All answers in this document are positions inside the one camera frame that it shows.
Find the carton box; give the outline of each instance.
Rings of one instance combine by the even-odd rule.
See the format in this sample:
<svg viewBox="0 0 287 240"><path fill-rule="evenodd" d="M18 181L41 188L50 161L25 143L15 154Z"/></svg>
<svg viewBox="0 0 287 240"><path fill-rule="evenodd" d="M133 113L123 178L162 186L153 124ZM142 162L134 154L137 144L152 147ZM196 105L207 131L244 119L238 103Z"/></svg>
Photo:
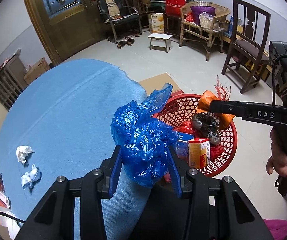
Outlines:
<svg viewBox="0 0 287 240"><path fill-rule="evenodd" d="M196 138L189 143L189 166L203 169L210 163L210 143L208 138Z"/></svg>
<svg viewBox="0 0 287 240"><path fill-rule="evenodd" d="M43 73L50 69L48 63L43 57L36 64L32 66L32 68L25 74L23 79L26 81L28 85L30 85L34 80L40 77Z"/></svg>
<svg viewBox="0 0 287 240"><path fill-rule="evenodd" d="M173 87L171 96L176 96L183 93L181 88L176 84L176 82L174 82L168 73L164 73L152 78L147 78L139 82L139 84L146 90L147 95L150 95L155 89L162 89L165 83L169 83Z"/></svg>
<svg viewBox="0 0 287 240"><path fill-rule="evenodd" d="M192 140L194 137L191 134L178 132L177 140L177 156L180 159L187 160L189 156L189 140Z"/></svg>
<svg viewBox="0 0 287 240"><path fill-rule="evenodd" d="M149 14L149 30L151 33L165 33L163 13Z"/></svg>

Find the orange plastic bag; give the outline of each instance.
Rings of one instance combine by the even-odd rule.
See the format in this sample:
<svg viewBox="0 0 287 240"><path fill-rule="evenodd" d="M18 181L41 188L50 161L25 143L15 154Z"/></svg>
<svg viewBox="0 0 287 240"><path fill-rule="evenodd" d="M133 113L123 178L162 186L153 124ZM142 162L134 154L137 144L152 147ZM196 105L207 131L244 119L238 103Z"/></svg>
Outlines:
<svg viewBox="0 0 287 240"><path fill-rule="evenodd" d="M197 113L208 112L209 106L212 100L229 100L231 87L229 93L225 91L222 85L219 84L219 78L217 76L217 86L215 86L216 91L218 92L218 97L216 97L211 91L205 91L201 98L198 101L197 105ZM219 130L226 129L230 123L232 122L233 118L235 117L233 114L216 114L220 120Z"/></svg>

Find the table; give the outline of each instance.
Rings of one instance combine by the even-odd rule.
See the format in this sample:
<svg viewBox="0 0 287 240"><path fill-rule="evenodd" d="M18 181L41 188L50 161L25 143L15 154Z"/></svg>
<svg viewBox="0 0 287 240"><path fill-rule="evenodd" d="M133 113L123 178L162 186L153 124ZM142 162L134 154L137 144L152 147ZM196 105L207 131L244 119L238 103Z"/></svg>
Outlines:
<svg viewBox="0 0 287 240"><path fill-rule="evenodd" d="M144 89L118 67L91 59L60 64L32 82L0 130L0 173L12 212L26 220L57 176L80 178L99 168L115 148L110 131L114 112L145 97ZM35 151L27 165L16 158L21 145ZM24 190L21 176L34 163L41 179L31 190ZM128 238L149 193L150 189L132 182L122 169L117 192L111 200L102 200L108 239ZM77 198L74 239L80 239L79 203Z"/></svg>
<svg viewBox="0 0 287 240"><path fill-rule="evenodd" d="M165 0L150 0L150 6L151 7L158 7L160 8L160 12L165 11Z"/></svg>
<svg viewBox="0 0 287 240"><path fill-rule="evenodd" d="M179 39L181 31L181 16L164 14L165 34L170 34Z"/></svg>
<svg viewBox="0 0 287 240"><path fill-rule="evenodd" d="M171 40L170 40L171 37L172 37L172 35L163 34L163 33L152 33L152 34L150 34L148 36L148 38L150 38L150 49L152 49L153 47L161 48L162 50L164 50L165 52L168 53L169 49L172 48ZM165 42L165 47L152 45L151 44L152 40L164 41Z"/></svg>

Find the blue plastic bag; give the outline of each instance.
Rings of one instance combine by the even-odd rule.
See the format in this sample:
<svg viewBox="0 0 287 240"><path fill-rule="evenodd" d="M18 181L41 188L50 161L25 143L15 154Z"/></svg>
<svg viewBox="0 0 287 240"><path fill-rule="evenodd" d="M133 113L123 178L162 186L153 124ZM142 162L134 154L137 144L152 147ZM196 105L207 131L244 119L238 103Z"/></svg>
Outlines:
<svg viewBox="0 0 287 240"><path fill-rule="evenodd" d="M115 112L111 134L122 147L122 162L127 176L138 184L152 187L167 172L166 146L175 145L178 133L173 127L152 118L160 112L172 92L165 84L154 90L142 104L131 101Z"/></svg>

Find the human hand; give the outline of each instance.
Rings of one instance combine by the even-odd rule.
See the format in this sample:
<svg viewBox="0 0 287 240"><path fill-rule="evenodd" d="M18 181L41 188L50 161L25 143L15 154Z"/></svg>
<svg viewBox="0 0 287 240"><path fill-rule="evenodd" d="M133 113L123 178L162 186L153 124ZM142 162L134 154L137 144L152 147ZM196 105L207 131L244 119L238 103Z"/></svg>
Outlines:
<svg viewBox="0 0 287 240"><path fill-rule="evenodd" d="M270 175L273 170L280 176L287 178L287 155L282 151L282 141L277 131L273 128L270 132L271 157L268 159L266 171Z"/></svg>

